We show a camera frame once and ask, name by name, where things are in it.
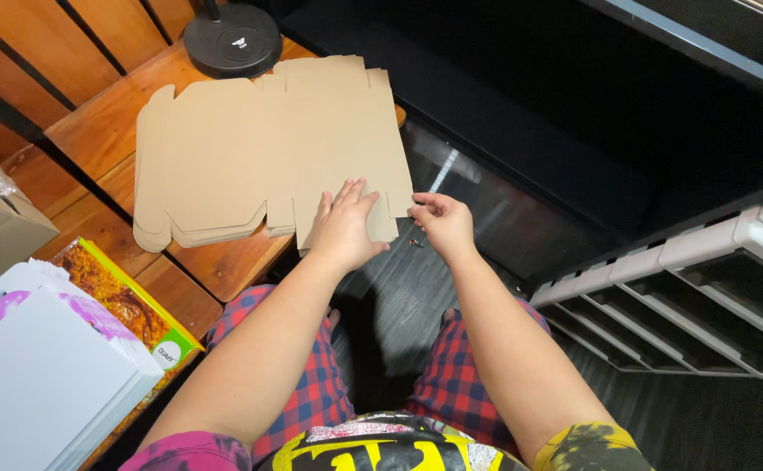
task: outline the tie-dye shirt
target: tie-dye shirt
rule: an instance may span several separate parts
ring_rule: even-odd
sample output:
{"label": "tie-dye shirt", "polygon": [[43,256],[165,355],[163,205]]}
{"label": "tie-dye shirt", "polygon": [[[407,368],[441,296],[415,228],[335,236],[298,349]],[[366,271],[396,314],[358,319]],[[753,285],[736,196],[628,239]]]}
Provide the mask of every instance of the tie-dye shirt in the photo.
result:
{"label": "tie-dye shirt", "polygon": [[[149,445],[120,471],[251,471],[238,440],[208,432],[178,433]],[[442,423],[405,413],[361,416],[336,427],[313,427],[266,458],[262,471],[465,469],[529,471],[498,448],[478,444]],[[535,457],[533,471],[605,469],[648,471],[631,436],[616,425],[582,423],[550,440]]]}

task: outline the hand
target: hand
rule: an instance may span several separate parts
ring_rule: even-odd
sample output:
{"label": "hand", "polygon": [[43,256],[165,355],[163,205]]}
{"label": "hand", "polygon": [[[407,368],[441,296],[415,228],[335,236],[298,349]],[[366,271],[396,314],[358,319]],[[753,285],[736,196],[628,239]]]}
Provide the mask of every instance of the hand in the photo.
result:
{"label": "hand", "polygon": [[366,186],[366,178],[358,178],[357,182],[350,178],[344,182],[334,201],[332,194],[324,191],[314,220],[314,239],[308,256],[338,268],[341,275],[390,250],[387,242],[370,241],[367,235],[367,216],[378,201],[379,192],[374,191],[361,198]]}
{"label": "hand", "polygon": [[474,247],[472,213],[457,199],[438,193],[416,193],[413,200],[413,224],[420,225],[428,240],[449,266],[471,256],[479,256]]}

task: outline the plaid pants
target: plaid pants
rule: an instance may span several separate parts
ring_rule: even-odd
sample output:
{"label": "plaid pants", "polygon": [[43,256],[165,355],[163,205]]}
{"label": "plaid pants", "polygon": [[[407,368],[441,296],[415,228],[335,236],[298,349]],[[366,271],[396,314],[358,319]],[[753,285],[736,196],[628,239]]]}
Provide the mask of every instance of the plaid pants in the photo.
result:
{"label": "plaid pants", "polygon": [[[211,351],[241,323],[275,285],[250,287],[225,306],[225,312],[207,333],[207,351]],[[544,318],[524,300],[518,299],[527,313],[550,333]],[[335,363],[329,320],[324,318],[314,341],[306,369],[282,413],[267,433],[253,445],[253,463],[259,463],[311,427],[335,427],[355,418],[355,410],[346,397],[347,388]],[[510,431],[498,415],[474,368],[469,338],[459,311],[451,320],[443,320],[439,336],[431,348],[431,359],[417,380],[405,409],[469,434],[481,444],[502,448],[518,455]]]}

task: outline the black round base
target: black round base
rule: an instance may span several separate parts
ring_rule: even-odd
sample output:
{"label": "black round base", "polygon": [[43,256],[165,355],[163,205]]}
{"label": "black round base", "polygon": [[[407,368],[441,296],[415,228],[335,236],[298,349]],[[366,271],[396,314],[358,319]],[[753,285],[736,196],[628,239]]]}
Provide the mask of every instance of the black round base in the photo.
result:
{"label": "black round base", "polygon": [[186,25],[184,46],[195,69],[216,79],[264,74],[282,54],[282,38],[271,15],[244,3],[219,6],[221,20],[198,14]]}

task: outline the shirt sleeve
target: shirt sleeve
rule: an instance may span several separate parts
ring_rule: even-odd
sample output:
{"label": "shirt sleeve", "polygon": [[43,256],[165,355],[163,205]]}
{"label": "shirt sleeve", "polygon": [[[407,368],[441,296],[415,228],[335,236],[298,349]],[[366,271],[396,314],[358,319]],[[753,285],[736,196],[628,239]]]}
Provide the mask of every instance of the shirt sleeve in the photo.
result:
{"label": "shirt sleeve", "polygon": [[220,433],[177,433],[132,456],[120,471],[250,471],[250,456],[233,437]]}
{"label": "shirt sleeve", "polygon": [[589,422],[568,427],[550,439],[535,456],[533,471],[586,469],[592,465],[606,471],[652,469],[624,429]]}

